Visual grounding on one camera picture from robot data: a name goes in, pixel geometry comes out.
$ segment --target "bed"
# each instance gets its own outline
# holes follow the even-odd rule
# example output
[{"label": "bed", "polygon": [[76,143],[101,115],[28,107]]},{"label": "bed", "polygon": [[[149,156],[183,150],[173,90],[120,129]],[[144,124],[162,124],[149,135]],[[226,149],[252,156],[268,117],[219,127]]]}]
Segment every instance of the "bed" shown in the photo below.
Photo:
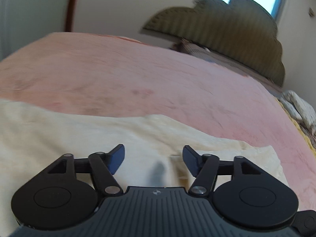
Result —
[{"label": "bed", "polygon": [[68,114],[163,114],[215,137],[271,145],[300,209],[316,210],[316,159],[256,80],[136,40],[54,33],[0,63],[0,98]]}]

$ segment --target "ribbed surface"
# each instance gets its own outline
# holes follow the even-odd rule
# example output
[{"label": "ribbed surface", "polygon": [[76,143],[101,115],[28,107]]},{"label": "ribbed surface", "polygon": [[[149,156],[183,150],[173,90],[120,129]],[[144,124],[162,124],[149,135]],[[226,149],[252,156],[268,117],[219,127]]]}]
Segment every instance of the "ribbed surface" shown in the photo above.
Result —
[{"label": "ribbed surface", "polygon": [[193,198],[182,188],[137,188],[118,198],[108,198],[86,222],[61,231],[23,227],[12,237],[297,237],[291,229],[254,233],[222,220],[206,199]]},{"label": "ribbed surface", "polygon": [[282,46],[271,15],[253,0],[203,0],[194,9],[174,7],[149,20],[145,29],[191,40],[256,70],[282,86]]}]

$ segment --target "scalloped headboard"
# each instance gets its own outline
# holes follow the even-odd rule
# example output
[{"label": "scalloped headboard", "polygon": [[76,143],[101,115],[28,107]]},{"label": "scalloped headboard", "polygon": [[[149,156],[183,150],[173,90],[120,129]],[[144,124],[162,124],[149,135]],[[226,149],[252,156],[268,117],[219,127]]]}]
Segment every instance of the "scalloped headboard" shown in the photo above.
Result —
[{"label": "scalloped headboard", "polygon": [[277,25],[253,0],[202,0],[195,8],[172,7],[144,29],[185,38],[243,63],[282,86],[285,70]]}]

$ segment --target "gray ribbed panel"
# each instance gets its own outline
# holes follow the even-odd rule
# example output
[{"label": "gray ribbed panel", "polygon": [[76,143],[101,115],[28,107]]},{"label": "gray ribbed panel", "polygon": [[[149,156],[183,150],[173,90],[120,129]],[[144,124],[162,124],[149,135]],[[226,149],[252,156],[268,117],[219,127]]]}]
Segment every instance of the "gray ribbed panel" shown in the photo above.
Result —
[{"label": "gray ribbed panel", "polygon": [[130,187],[117,198],[107,198],[84,223],[59,231],[21,227],[12,237],[298,237],[286,228],[254,233],[224,221],[206,199],[194,198],[183,188]]}]

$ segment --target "cloud-shaped headboard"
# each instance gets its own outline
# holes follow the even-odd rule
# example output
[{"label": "cloud-shaped headboard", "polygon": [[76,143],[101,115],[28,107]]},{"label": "cloud-shaped headboard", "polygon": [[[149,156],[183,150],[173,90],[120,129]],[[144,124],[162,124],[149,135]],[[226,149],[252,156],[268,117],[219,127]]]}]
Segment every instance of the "cloud-shaped headboard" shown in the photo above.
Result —
[{"label": "cloud-shaped headboard", "polygon": [[285,70],[277,25],[253,0],[202,0],[195,8],[172,7],[144,29],[191,40],[252,68],[282,86]]}]

